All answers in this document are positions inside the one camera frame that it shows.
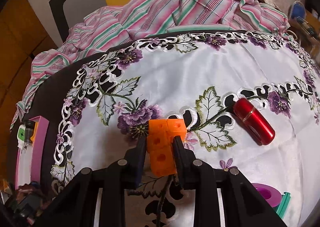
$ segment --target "white embroidered tablecloth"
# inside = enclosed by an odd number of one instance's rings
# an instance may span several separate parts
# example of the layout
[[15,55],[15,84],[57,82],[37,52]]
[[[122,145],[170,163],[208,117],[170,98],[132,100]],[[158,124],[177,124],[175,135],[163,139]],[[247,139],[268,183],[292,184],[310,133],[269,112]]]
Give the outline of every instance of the white embroidered tablecloth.
[[[164,37],[107,52],[77,72],[61,111],[54,190],[83,167],[123,158],[148,134],[149,119],[177,117],[197,158],[214,168],[237,166],[251,182],[290,192],[284,222],[300,226],[320,197],[320,171],[312,170],[320,163],[313,60],[296,42],[260,32]],[[241,97],[275,129],[271,144],[258,146],[225,109]],[[125,194],[127,226],[193,226],[192,191],[181,190],[175,176],[154,177],[148,156],[142,180]]]

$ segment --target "striped fabric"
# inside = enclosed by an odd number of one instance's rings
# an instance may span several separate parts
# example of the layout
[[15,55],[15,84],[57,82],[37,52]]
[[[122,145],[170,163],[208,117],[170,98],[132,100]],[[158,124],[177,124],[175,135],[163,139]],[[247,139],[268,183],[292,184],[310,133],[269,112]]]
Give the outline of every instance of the striped fabric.
[[59,49],[36,56],[11,127],[29,111],[39,85],[60,69],[119,44],[191,24],[223,24],[267,33],[277,30],[280,35],[289,27],[285,14],[257,0],[131,0],[125,6],[102,7],[73,26]]

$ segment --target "red metal cylinder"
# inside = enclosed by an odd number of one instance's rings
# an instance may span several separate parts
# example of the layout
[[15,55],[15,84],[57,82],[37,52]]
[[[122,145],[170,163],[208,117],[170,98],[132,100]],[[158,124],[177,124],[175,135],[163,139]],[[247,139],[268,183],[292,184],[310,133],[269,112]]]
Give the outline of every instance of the red metal cylinder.
[[275,130],[246,98],[240,98],[234,104],[233,111],[262,145],[270,144],[275,138]]

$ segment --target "metal bolt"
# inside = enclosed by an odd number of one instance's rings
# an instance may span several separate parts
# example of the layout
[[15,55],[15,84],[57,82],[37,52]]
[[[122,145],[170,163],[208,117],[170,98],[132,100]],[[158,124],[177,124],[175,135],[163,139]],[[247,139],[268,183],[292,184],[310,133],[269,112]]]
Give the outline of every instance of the metal bolt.
[[118,161],[118,165],[119,165],[119,166],[125,166],[127,163],[128,163],[128,162],[127,162],[125,159],[120,159],[120,160]]
[[239,170],[238,170],[238,169],[236,169],[236,168],[234,168],[234,167],[233,167],[233,168],[231,168],[229,171],[230,171],[230,173],[231,173],[231,174],[234,174],[234,175],[239,174]]
[[196,159],[196,160],[193,161],[193,164],[194,164],[195,166],[201,166],[201,165],[202,165],[202,161],[199,160],[199,159]]
[[91,172],[91,169],[88,167],[84,167],[81,169],[81,174],[89,174]]

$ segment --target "orange wall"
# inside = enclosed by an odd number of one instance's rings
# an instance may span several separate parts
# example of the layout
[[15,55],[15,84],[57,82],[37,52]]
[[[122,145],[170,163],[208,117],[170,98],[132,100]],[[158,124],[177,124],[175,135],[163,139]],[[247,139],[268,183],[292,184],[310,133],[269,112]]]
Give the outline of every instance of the orange wall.
[[9,0],[0,12],[0,179],[6,176],[6,145],[15,104],[30,80],[38,53],[56,48],[28,0]]

